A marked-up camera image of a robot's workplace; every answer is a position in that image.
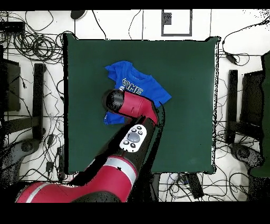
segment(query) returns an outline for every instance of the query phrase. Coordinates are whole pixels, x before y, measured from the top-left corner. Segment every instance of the red robot arm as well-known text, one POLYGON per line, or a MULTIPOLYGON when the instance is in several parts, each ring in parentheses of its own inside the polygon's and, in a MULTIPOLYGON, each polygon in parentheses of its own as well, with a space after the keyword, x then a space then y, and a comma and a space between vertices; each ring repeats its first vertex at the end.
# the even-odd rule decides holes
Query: red robot arm
POLYGON ((130 117, 132 122, 115 134, 70 185, 33 183, 19 193, 17 203, 127 201, 158 125, 158 115, 153 101, 127 91, 110 90, 102 102, 107 110, 130 117))

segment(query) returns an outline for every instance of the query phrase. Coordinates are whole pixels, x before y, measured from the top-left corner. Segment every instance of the dark green cloth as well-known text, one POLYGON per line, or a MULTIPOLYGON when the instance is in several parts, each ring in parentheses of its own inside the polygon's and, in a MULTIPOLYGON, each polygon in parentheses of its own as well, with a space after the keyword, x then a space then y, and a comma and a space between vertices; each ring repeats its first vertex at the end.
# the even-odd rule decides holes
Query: dark green cloth
POLYGON ((101 105, 103 93, 114 87, 104 67, 122 60, 152 75, 172 96, 165 103, 166 124, 152 171, 211 170, 217 42, 217 37, 200 42, 108 41, 68 35, 69 171, 84 171, 122 126, 105 125, 101 105))
POLYGON ((258 178, 270 178, 270 51, 262 56, 263 71, 265 79, 262 83, 264 96, 263 106, 263 133, 264 137, 260 143, 260 151, 265 159, 261 167, 255 167, 250 174, 258 178))

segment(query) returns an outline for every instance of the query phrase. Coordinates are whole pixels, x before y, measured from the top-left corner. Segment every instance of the black cable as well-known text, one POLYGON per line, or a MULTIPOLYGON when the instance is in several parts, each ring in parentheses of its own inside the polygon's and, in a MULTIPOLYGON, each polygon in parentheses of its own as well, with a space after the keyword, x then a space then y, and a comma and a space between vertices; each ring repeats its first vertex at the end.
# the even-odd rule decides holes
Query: black cable
MULTIPOLYGON (((226 52, 226 51, 224 50, 225 40, 226 40, 226 38, 227 38, 228 36, 230 36, 230 35, 232 35, 232 34, 234 34, 234 33, 237 33, 237 32, 239 32, 239 31, 242 31, 242 30, 244 30, 244 29, 250 28, 250 27, 252 27, 252 26, 268 24, 268 23, 270 22, 270 21, 267 21, 268 18, 270 18, 270 16, 268 16, 266 19, 264 19, 264 20, 263 20, 262 22, 260 22, 260 23, 256 23, 256 24, 253 24, 253 25, 246 26, 246 27, 244 27, 244 28, 242 28, 242 29, 240 29, 240 30, 234 31, 234 32, 232 32, 232 33, 229 33, 227 36, 225 36, 224 40, 222 41, 222 50, 225 52, 225 54, 235 56, 235 54, 228 53, 228 52, 226 52)), ((235 63, 235 65, 237 65, 237 66, 244 66, 244 65, 246 65, 246 64, 249 62, 250 57, 249 57, 249 55, 248 55, 247 53, 241 53, 241 54, 237 54, 237 55, 247 55, 247 56, 248 56, 248 61, 247 61, 245 64, 237 64, 237 63, 235 63)))
POLYGON ((57 92, 59 92, 60 94, 64 94, 64 93, 60 92, 59 89, 58 89, 58 85, 59 85, 59 83, 62 82, 62 81, 64 81, 64 79, 60 80, 60 81, 57 83, 57 85, 56 85, 56 90, 57 90, 57 92))
POLYGON ((231 185, 231 182, 230 182, 230 179, 231 179, 234 175, 236 175, 236 174, 241 174, 241 175, 245 176, 245 177, 248 178, 248 179, 249 179, 249 177, 248 177, 246 174, 241 173, 241 172, 233 173, 233 174, 229 177, 229 189, 230 189, 230 192, 231 192, 232 196, 234 197, 234 199, 235 199, 236 201, 239 201, 239 200, 234 196, 234 194, 233 194, 232 185, 231 185))
POLYGON ((25 12, 25 24, 26 24, 33 32, 36 32, 36 31, 42 31, 42 30, 46 29, 48 26, 50 26, 50 25, 53 23, 53 15, 52 15, 52 13, 51 13, 50 11, 48 11, 49 14, 50 14, 51 17, 52 17, 52 21, 51 21, 46 27, 44 27, 44 28, 42 28, 42 29, 40 29, 40 30, 34 30, 34 29, 28 24, 28 21, 27 21, 27 19, 26 19, 26 14, 27 14, 27 12, 28 12, 28 11, 25 12))
POLYGON ((97 18, 96 18, 96 17, 95 17, 95 21, 97 22, 97 24, 98 24, 99 28, 101 29, 101 31, 104 33, 105 40, 106 40, 106 39, 107 39, 107 38, 106 38, 106 34, 105 34, 104 30, 101 28, 101 26, 99 25, 99 22, 98 22, 98 20, 97 20, 97 18))
POLYGON ((132 24, 132 22, 133 22, 133 20, 134 20, 134 18, 139 14, 141 12, 141 10, 133 17, 133 19, 132 19, 132 21, 131 21, 131 23, 130 23, 130 26, 129 26, 129 31, 130 31, 130 28, 131 28, 131 24, 132 24))

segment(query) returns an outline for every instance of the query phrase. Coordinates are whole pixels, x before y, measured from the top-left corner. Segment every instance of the shirt sleeve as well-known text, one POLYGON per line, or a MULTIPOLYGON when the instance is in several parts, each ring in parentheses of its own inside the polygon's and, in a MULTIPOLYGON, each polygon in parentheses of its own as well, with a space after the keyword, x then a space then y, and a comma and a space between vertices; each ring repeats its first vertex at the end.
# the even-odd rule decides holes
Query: shirt sleeve
POLYGON ((171 95, 169 95, 167 91, 164 90, 163 87, 158 82, 155 81, 155 84, 153 85, 152 97, 151 97, 151 99, 155 103, 155 107, 160 107, 160 102, 162 104, 165 104, 170 98, 171 98, 171 95))
POLYGON ((106 66, 105 69, 109 72, 108 78, 116 82, 117 76, 122 68, 123 68, 123 65, 121 61, 114 63, 110 66, 106 66))

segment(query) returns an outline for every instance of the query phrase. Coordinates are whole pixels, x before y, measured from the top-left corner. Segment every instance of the blue t-shirt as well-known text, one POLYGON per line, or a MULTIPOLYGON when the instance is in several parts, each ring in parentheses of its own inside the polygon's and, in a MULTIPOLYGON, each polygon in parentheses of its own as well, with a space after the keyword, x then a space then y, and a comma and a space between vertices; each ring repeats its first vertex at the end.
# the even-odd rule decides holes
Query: blue t-shirt
MULTIPOLYGON (((125 89, 126 91, 145 96, 153 100, 155 107, 160 106, 159 101, 165 104, 171 98, 152 76, 137 71, 129 61, 119 61, 105 68, 109 72, 108 77, 115 81, 115 89, 125 89)), ((124 117, 107 112, 104 123, 107 125, 123 124, 124 117)))

